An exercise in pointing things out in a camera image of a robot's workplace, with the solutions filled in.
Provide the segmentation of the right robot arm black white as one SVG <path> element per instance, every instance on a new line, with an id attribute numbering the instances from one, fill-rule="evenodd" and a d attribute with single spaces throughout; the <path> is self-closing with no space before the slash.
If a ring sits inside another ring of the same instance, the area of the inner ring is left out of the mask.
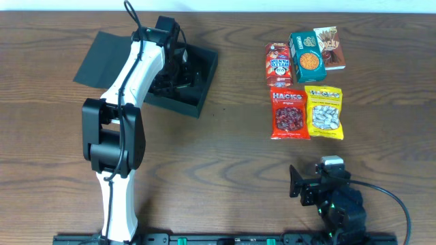
<path id="1" fill-rule="evenodd" d="M 351 174 L 343 163 L 315 166 L 319 178 L 304 179 L 290 166 L 290 197 L 302 206 L 316 206 L 330 244 L 363 244 L 366 217 L 360 191 L 349 186 Z"/>

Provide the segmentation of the black gift box with lid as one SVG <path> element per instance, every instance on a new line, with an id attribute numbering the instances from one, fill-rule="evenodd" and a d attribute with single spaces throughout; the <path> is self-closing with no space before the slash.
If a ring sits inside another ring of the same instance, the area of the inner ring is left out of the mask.
<path id="1" fill-rule="evenodd" d="M 130 37 L 100 31 L 73 81 L 93 88 L 110 88 L 129 56 L 130 46 Z M 156 86 L 151 87 L 144 102 L 199 118 L 215 75 L 218 53 L 191 44 L 186 51 L 187 62 L 183 64 L 174 88 L 163 92 Z"/>

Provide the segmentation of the teal cookies box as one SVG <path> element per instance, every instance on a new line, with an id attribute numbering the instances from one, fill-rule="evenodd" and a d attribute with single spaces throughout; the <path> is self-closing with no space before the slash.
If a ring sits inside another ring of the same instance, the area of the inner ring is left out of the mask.
<path id="1" fill-rule="evenodd" d="M 314 31 L 291 33 L 289 46 L 298 83 L 326 78 L 324 60 Z"/>

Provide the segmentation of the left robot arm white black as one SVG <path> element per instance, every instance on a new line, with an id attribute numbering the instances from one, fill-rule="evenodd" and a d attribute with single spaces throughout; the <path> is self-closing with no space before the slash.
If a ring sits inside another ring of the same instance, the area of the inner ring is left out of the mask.
<path id="1" fill-rule="evenodd" d="M 146 146 L 141 107 L 157 76 L 175 78 L 186 51 L 176 53 L 179 24 L 160 16 L 153 28 L 138 26 L 130 54 L 112 86 L 82 107 L 84 158 L 102 190 L 104 225 L 94 244 L 131 244 L 138 228 L 134 180 Z"/>

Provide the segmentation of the brown Pocky box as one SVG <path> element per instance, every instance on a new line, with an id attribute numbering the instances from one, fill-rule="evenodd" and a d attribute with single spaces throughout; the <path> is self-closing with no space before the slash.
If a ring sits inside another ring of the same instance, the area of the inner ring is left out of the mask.
<path id="1" fill-rule="evenodd" d="M 322 27 L 315 28 L 313 31 L 316 34 L 326 71 L 344 69 L 346 63 L 338 28 Z"/>

